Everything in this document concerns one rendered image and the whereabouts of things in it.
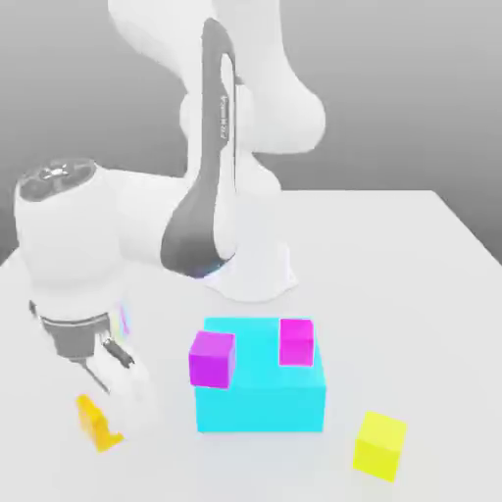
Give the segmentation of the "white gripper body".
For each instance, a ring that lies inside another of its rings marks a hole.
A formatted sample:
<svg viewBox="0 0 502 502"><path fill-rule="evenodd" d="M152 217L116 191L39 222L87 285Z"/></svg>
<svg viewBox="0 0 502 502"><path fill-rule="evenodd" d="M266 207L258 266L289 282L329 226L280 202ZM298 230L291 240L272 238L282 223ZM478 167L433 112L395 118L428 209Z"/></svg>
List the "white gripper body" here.
<svg viewBox="0 0 502 502"><path fill-rule="evenodd" d="M126 346L126 366L104 346L96 346L87 367L108 390L105 409L121 433L146 433L157 422L158 402L149 372Z"/></svg>

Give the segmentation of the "small orange cube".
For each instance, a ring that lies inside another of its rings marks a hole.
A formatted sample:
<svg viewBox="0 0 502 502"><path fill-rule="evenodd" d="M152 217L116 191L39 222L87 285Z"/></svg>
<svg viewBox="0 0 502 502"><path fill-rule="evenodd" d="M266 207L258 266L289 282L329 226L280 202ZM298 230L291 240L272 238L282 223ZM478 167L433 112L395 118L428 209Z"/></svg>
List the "small orange cube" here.
<svg viewBox="0 0 502 502"><path fill-rule="evenodd" d="M76 399L80 427L99 453L105 452L124 440L119 433L111 433L108 420L93 401L84 394Z"/></svg>

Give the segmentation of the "small purple cube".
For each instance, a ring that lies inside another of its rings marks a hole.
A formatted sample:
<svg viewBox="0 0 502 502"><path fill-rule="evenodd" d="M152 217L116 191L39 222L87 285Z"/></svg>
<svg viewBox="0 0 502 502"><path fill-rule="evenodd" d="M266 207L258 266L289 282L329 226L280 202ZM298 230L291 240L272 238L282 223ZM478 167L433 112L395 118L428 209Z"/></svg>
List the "small purple cube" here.
<svg viewBox="0 0 502 502"><path fill-rule="evenodd" d="M193 386L228 389L235 369L235 335L200 330L188 353Z"/></svg>

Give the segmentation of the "small magenta cube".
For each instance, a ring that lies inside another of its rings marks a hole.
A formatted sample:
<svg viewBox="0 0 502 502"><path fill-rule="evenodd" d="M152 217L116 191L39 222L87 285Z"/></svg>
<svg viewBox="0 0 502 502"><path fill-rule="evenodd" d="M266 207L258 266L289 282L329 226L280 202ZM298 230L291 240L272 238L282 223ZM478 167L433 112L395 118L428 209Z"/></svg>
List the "small magenta cube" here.
<svg viewBox="0 0 502 502"><path fill-rule="evenodd" d="M279 320L278 359L282 366L311 367L314 364L314 350L314 324L311 320Z"/></svg>

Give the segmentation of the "small yellow cube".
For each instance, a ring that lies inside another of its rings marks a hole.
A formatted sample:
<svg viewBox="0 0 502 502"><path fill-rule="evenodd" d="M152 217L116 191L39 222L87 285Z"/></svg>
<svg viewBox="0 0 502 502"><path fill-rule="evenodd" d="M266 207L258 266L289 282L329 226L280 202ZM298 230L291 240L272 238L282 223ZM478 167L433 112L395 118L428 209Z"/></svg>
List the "small yellow cube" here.
<svg viewBox="0 0 502 502"><path fill-rule="evenodd" d="M406 432L405 422L366 412L355 440L353 468L394 482Z"/></svg>

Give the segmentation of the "large cyan box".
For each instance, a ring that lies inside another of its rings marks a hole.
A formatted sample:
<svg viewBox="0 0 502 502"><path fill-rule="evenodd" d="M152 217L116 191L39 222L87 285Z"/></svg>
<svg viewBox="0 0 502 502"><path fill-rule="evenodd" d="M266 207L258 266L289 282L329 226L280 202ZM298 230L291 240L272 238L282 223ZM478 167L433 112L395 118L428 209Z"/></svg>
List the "large cyan box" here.
<svg viewBox="0 0 502 502"><path fill-rule="evenodd" d="M200 432L321 432L326 378L314 326L314 364L282 366L278 359L282 318L213 317L204 329L235 335L235 369L228 389L197 386Z"/></svg>

